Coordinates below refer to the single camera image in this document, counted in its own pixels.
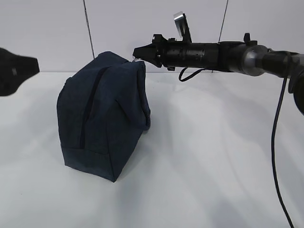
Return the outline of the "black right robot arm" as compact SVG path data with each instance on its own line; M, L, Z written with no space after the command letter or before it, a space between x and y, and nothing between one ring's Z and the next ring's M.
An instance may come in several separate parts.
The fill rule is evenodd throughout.
M176 67L233 72L248 76L263 73L289 79L288 92L294 96L298 110L304 111L304 56L290 51L275 51L244 35L243 41L193 43L189 40L153 36L149 45L133 51L136 59L156 67Z

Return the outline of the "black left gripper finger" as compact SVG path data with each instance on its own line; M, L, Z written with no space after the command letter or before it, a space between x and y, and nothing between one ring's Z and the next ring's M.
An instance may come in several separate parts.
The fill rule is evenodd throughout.
M39 72L35 57L16 55L0 48L0 96L14 94L21 84Z

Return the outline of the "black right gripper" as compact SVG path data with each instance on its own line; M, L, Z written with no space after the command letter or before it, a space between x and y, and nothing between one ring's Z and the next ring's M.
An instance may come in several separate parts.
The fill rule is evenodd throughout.
M154 34L151 44L134 49L133 57L158 68L189 67L186 62L189 45L189 42L165 39L161 34Z

